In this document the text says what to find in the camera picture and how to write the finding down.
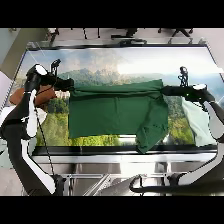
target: brown object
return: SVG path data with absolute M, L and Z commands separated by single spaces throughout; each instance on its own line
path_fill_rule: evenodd
M 49 89 L 50 87 L 51 87 L 50 85 L 40 86 L 39 92 Z M 23 97 L 23 93 L 24 93 L 24 88 L 17 89 L 10 96 L 10 99 L 9 99 L 10 103 L 15 104 L 15 105 L 19 104 L 19 102 L 21 101 L 21 99 Z M 53 99 L 53 98 L 57 98 L 57 96 L 55 95 L 54 89 L 50 88 L 49 90 L 46 90 L 43 93 L 40 93 L 36 96 L 35 105 L 40 106 L 42 104 L 47 103 L 50 99 Z

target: white floor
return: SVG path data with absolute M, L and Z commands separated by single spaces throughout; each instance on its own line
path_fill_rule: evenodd
M 74 40 L 84 39 L 82 28 L 59 28 L 60 35 L 55 40 Z M 114 28 L 101 28 L 100 37 L 102 39 L 110 39 L 113 34 L 125 35 L 125 30 L 117 30 Z M 88 39 L 97 39 L 97 28 L 86 28 L 86 35 Z M 150 37 L 170 37 L 171 31 L 162 30 L 158 33 L 158 28 L 140 28 L 134 35 L 136 38 L 150 38 Z M 192 37 L 205 37 L 212 49 L 212 54 L 219 65 L 224 69 L 224 28 L 194 28 Z M 50 167 L 44 165 L 45 170 L 50 172 Z M 68 173 L 70 168 L 68 165 L 54 165 L 56 173 Z M 21 195 L 22 186 L 14 170 L 7 170 L 0 168 L 0 196 L 1 195 Z

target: table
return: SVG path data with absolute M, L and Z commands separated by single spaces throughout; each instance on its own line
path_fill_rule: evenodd
M 33 64 L 40 63 L 48 69 L 51 62 L 60 58 L 62 63 L 58 69 L 59 77 L 73 78 L 76 87 L 117 85 L 158 78 L 162 78 L 164 84 L 179 85 L 179 67 L 184 65 L 188 68 L 190 84 L 209 83 L 212 94 L 217 100 L 222 100 L 224 86 L 220 69 L 217 68 L 209 45 L 203 38 L 144 39 L 147 43 L 131 43 L 130 40 L 132 39 L 29 43 L 11 93 L 24 84 L 25 74 Z M 69 93 L 57 94 L 58 99 L 49 103 L 49 114 L 43 124 L 47 145 L 55 163 L 204 162 L 215 155 L 216 146 L 198 148 L 194 145 L 193 135 L 178 97 L 166 99 L 170 111 L 171 140 L 161 140 L 147 155 L 138 155 L 133 144 L 134 136 L 68 139 Z M 175 135 L 174 130 L 180 122 L 180 132 Z M 186 133 L 188 138 L 182 139 L 181 136 Z M 38 162 L 48 163 L 40 133 L 37 138 L 33 156 Z

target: white cloth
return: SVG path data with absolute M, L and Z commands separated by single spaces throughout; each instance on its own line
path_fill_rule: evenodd
M 211 136 L 209 130 L 209 115 L 207 112 L 202 110 L 199 103 L 195 103 L 198 106 L 194 105 L 190 101 L 186 101 L 184 97 L 182 97 L 182 107 L 184 113 L 188 119 L 188 123 L 194 133 L 195 136 L 195 144 L 196 146 L 205 146 L 205 145 L 216 145 L 217 142 Z
M 16 106 L 10 106 L 10 107 L 4 107 L 1 114 L 0 114 L 0 126 L 2 125 L 3 121 L 7 117 L 7 115 L 15 108 Z M 38 118 L 40 120 L 40 124 L 42 124 L 46 117 L 47 113 L 44 112 L 42 109 L 37 108 L 38 112 Z M 37 139 L 36 137 L 31 138 L 29 142 L 29 147 L 28 147 L 28 153 L 32 155 L 35 146 L 37 144 Z M 8 154 L 8 148 L 7 148 L 7 142 L 3 139 L 0 138 L 0 167 L 4 168 L 13 168 L 12 163 L 9 159 L 9 154 Z

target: green cloth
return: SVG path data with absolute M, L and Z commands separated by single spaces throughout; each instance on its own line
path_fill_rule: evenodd
M 69 137 L 136 134 L 142 153 L 168 130 L 162 80 L 118 86 L 89 86 L 70 92 Z

